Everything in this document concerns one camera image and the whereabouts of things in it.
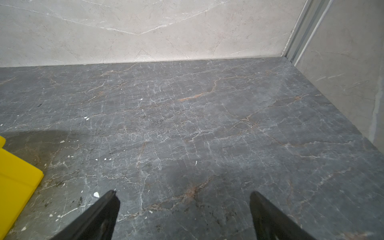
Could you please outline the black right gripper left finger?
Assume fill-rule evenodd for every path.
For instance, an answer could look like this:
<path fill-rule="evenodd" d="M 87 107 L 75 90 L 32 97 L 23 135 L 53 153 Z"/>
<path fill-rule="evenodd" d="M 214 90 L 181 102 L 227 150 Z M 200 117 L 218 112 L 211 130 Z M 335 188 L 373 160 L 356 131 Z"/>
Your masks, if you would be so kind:
<path fill-rule="evenodd" d="M 54 240 L 110 240 L 112 239 L 121 202 L 117 192 L 110 190 L 66 228 Z"/>

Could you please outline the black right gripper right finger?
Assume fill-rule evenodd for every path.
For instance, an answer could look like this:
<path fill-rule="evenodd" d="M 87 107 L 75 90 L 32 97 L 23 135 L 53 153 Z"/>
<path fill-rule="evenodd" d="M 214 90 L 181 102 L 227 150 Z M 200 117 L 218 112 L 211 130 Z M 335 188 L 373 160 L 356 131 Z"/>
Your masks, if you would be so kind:
<path fill-rule="evenodd" d="M 258 240 L 315 240 L 257 191 L 250 195 L 250 210 Z"/>

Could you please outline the yellow plastic bin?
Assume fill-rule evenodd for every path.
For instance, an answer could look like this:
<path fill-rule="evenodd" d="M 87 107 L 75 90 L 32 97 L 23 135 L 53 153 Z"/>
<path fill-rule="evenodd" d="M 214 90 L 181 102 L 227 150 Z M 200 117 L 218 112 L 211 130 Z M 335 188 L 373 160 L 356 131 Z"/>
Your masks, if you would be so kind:
<path fill-rule="evenodd" d="M 1 137 L 1 239 L 4 239 L 44 177 L 38 168 L 3 149 Z"/>

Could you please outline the aluminium corner frame post right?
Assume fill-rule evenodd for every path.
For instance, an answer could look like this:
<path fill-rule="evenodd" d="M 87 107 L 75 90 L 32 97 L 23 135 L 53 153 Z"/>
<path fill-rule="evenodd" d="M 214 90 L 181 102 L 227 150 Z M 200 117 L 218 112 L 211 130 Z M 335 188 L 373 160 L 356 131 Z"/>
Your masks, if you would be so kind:
<path fill-rule="evenodd" d="M 302 54 L 313 38 L 332 0 L 307 0 L 292 30 L 282 56 L 297 65 Z"/>

